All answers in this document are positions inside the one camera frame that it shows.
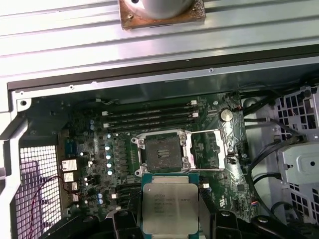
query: cable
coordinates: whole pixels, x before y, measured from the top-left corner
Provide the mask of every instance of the cable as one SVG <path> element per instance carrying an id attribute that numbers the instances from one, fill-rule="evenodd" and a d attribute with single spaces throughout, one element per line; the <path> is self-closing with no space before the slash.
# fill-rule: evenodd
<path id="1" fill-rule="evenodd" d="M 251 203 L 250 206 L 249 206 L 249 209 L 248 209 L 248 220 L 249 220 L 249 222 L 251 220 L 252 209 L 253 209 L 253 207 L 257 207 L 257 206 L 258 206 L 258 201 Z"/>
<path id="2" fill-rule="evenodd" d="M 34 204 L 35 204 L 36 196 L 37 196 L 37 194 L 40 192 L 40 190 L 43 188 L 43 186 L 44 186 L 46 183 L 48 183 L 48 182 L 50 182 L 51 180 L 56 179 L 56 178 L 62 180 L 62 187 L 63 187 L 63 185 L 64 185 L 64 180 L 63 180 L 63 178 L 61 178 L 60 176 L 53 176 L 53 177 L 47 179 L 45 182 L 43 182 L 43 183 L 40 185 L 40 187 L 39 187 L 38 190 L 35 192 L 35 194 L 34 194 L 34 196 L 33 196 L 33 198 L 32 198 L 31 209 L 30 209 L 30 227 L 29 227 L 29 236 L 28 236 L 28 239 L 31 239 L 31 238 L 32 238 L 32 234 L 33 234 L 33 207 L 34 207 Z M 68 192 L 68 193 L 72 193 L 72 192 L 68 191 L 67 189 L 65 189 L 64 187 L 63 187 L 63 189 L 64 189 L 66 192 Z"/>
<path id="3" fill-rule="evenodd" d="M 269 143 L 269 144 L 266 144 L 266 145 L 258 152 L 257 155 L 262 154 L 268 147 L 273 146 L 273 145 L 275 145 L 275 144 L 277 144 L 277 143 L 280 143 L 280 142 L 281 142 L 280 139 L 275 139 L 274 142 L 271 142 L 271 143 Z"/>
<path id="4" fill-rule="evenodd" d="M 277 209 L 279 206 L 281 206 L 281 205 L 287 205 L 287 206 L 289 206 L 290 209 L 293 209 L 293 210 L 295 211 L 298 220 L 299 220 L 300 222 L 303 222 L 303 221 L 304 221 L 303 216 L 301 216 L 300 212 L 299 212 L 296 208 L 294 208 L 293 205 L 291 205 L 290 203 L 287 203 L 287 202 L 283 202 L 283 201 L 276 202 L 276 203 L 271 207 L 270 211 L 272 211 L 272 213 L 275 213 L 276 209 Z"/>
<path id="5" fill-rule="evenodd" d="M 273 152 L 276 152 L 277 150 L 281 149 L 282 147 L 291 145 L 293 143 L 297 143 L 299 141 L 298 137 L 292 137 L 290 139 L 287 139 L 286 141 L 282 141 L 271 148 L 266 149 L 264 152 L 262 152 L 259 156 L 256 157 L 256 159 L 250 164 L 247 170 L 247 183 L 249 187 L 253 190 L 254 196 L 257 198 L 260 206 L 262 206 L 265 211 L 274 219 L 278 220 L 279 219 L 275 216 L 273 212 L 269 210 L 269 208 L 266 206 L 266 204 L 262 201 L 261 197 L 259 196 L 255 186 L 254 186 L 254 181 L 252 178 L 252 171 L 253 169 L 261 162 L 263 161 L 268 155 L 270 155 Z"/>
<path id="6" fill-rule="evenodd" d="M 258 183 L 260 180 L 262 180 L 264 178 L 269 178 L 269 177 L 273 177 L 273 178 L 277 178 L 277 179 L 281 180 L 281 174 L 280 173 L 266 173 L 266 174 L 261 175 L 260 177 L 256 178 L 254 180 L 254 184 Z"/>
<path id="7" fill-rule="evenodd" d="M 245 122 L 273 122 L 277 124 L 283 130 L 291 133 L 292 136 L 302 136 L 301 133 L 289 128 L 288 126 L 284 125 L 283 123 L 277 121 L 276 119 L 267 119 L 267 118 L 259 118 L 259 119 L 244 119 Z"/>

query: red wire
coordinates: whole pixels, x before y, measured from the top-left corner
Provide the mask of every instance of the red wire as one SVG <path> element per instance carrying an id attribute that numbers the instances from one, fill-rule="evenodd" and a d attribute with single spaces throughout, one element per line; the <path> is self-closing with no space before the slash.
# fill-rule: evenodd
<path id="1" fill-rule="evenodd" d="M 61 179 L 61 180 L 62 180 L 62 187 L 63 187 L 63 186 L 64 186 L 64 180 L 63 180 L 63 178 L 61 178 L 60 176 L 53 176 L 53 177 L 49 178 L 48 180 L 46 180 L 45 182 L 43 182 L 43 183 L 41 184 L 41 186 L 38 188 L 38 190 L 35 192 L 34 196 L 33 196 L 32 203 L 31 203 L 31 209 L 30 209 L 31 215 L 30 215 L 30 228 L 29 228 L 29 237 L 28 237 L 28 239 L 31 239 L 31 238 L 32 238 L 32 234 L 33 234 L 33 207 L 34 207 L 34 204 L 35 204 L 36 196 L 37 196 L 38 192 L 42 189 L 42 187 L 43 187 L 47 182 L 49 182 L 49 181 L 51 181 L 51 180 L 53 180 L 53 179 L 55 179 L 55 178 L 58 178 L 58 179 Z"/>

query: intel xeon processor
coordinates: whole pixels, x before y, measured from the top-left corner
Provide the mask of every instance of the intel xeon processor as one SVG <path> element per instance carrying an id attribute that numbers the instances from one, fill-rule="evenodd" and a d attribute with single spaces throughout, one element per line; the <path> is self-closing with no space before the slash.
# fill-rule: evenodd
<path id="1" fill-rule="evenodd" d="M 198 187 L 189 183 L 145 184 L 142 217 L 145 234 L 197 233 Z"/>

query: cpu socket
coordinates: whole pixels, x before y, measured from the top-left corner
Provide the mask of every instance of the cpu socket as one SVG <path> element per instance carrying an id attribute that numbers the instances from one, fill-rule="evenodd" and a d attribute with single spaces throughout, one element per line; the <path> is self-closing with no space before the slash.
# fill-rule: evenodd
<path id="1" fill-rule="evenodd" d="M 187 172 L 195 168 L 190 152 L 191 135 L 182 129 L 142 133 L 131 139 L 139 150 L 140 168 L 135 175 L 144 173 Z"/>

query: black cable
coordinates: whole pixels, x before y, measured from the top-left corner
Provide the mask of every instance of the black cable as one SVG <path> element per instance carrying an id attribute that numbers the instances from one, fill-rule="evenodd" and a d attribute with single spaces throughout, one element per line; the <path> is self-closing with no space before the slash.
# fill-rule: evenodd
<path id="1" fill-rule="evenodd" d="M 258 153 L 257 155 L 260 155 L 261 153 L 263 153 L 268 147 L 273 146 L 273 145 L 275 145 L 275 144 L 277 144 L 277 143 L 280 143 L 280 142 L 281 142 L 280 139 L 275 139 L 274 142 L 271 142 L 271 143 L 269 143 L 269 144 L 266 144 L 266 145 L 259 151 L 259 153 Z"/>
<path id="2" fill-rule="evenodd" d="M 279 220 L 274 213 L 272 213 L 269 208 L 266 206 L 266 204 L 262 201 L 261 197 L 259 196 L 255 186 L 254 181 L 252 178 L 252 171 L 253 169 L 261 162 L 263 161 L 268 155 L 270 155 L 273 152 L 276 152 L 277 150 L 281 149 L 282 147 L 297 143 L 299 141 L 298 137 L 291 137 L 290 139 L 287 139 L 286 141 L 282 141 L 271 148 L 266 149 L 264 152 L 262 152 L 259 156 L 256 157 L 256 159 L 250 164 L 247 170 L 247 183 L 251 190 L 254 193 L 254 196 L 256 197 L 257 201 L 259 202 L 260 206 L 262 206 L 265 211 L 270 215 L 270 217 Z"/>
<path id="3" fill-rule="evenodd" d="M 276 202 L 276 203 L 271 207 L 270 211 L 271 211 L 272 213 L 275 213 L 276 209 L 277 209 L 279 206 L 281 206 L 281 205 L 287 205 L 287 206 L 289 206 L 290 209 L 293 209 L 293 210 L 295 211 L 298 220 L 299 220 L 300 222 L 303 222 L 303 221 L 304 221 L 304 219 L 303 219 L 303 217 L 301 216 L 300 212 L 299 212 L 296 208 L 294 208 L 293 205 L 291 205 L 290 203 L 287 203 L 287 202 L 283 202 L 283 201 Z"/>
<path id="4" fill-rule="evenodd" d="M 270 178 L 270 177 L 277 178 L 277 179 L 281 180 L 280 173 L 267 173 L 267 174 L 261 175 L 260 177 L 256 178 L 254 180 L 254 184 L 258 183 L 260 180 L 262 180 L 264 178 Z"/>

